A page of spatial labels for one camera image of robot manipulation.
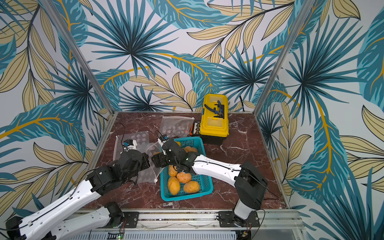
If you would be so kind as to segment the clear zipper bag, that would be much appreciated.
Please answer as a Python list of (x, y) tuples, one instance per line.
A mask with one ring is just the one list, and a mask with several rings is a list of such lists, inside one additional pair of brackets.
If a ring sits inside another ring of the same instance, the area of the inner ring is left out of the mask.
[(142, 170), (132, 180), (137, 184), (140, 183), (157, 183), (158, 177), (164, 168), (156, 167), (152, 158), (155, 154), (161, 153), (161, 146), (158, 143), (147, 143), (137, 146), (137, 150), (141, 153), (146, 153), (149, 157), (149, 168)]

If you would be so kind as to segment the teal plastic basket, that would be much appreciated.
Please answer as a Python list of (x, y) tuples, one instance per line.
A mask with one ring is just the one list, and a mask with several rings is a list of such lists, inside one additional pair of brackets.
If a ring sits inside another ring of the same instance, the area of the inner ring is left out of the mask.
[[(178, 138), (175, 139), (176, 142), (179, 142), (181, 144), (181, 147), (192, 147), (196, 148), (198, 153), (201, 155), (206, 155), (205, 147), (203, 140), (200, 137), (185, 137), (185, 138)], [(171, 201), (181, 201), (181, 200), (188, 200), (193, 198), (199, 198), (202, 196), (209, 195), (213, 192), (214, 186), (212, 182), (212, 178), (205, 175), (192, 175), (192, 181), (195, 181), (199, 184), (200, 190), (194, 194), (188, 194), (184, 191), (184, 185), (183, 183), (180, 183), (181, 189), (178, 192), (177, 195), (172, 195), (168, 188), (168, 181), (171, 177), (169, 175), (169, 167), (167, 166), (163, 169), (161, 172), (161, 197), (166, 202)]]

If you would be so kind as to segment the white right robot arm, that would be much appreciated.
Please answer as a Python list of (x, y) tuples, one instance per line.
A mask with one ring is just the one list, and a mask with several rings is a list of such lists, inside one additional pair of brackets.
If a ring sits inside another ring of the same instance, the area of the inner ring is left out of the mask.
[(158, 144), (162, 152), (152, 157), (156, 167), (172, 165), (178, 172), (209, 176), (236, 188), (239, 200), (232, 211), (234, 221), (245, 222), (252, 212), (261, 209), (268, 181), (250, 162), (230, 164), (187, 153), (174, 140), (158, 139)]

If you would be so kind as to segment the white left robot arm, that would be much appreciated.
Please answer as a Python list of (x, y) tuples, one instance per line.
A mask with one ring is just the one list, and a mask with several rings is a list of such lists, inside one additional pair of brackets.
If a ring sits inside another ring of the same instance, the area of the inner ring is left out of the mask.
[(108, 165), (88, 171), (77, 187), (48, 206), (24, 218), (15, 216), (6, 222), (11, 240), (59, 240), (104, 226), (118, 227), (124, 214), (115, 202), (84, 216), (68, 217), (88, 203), (130, 182), (150, 166), (149, 156), (137, 150), (123, 152)]

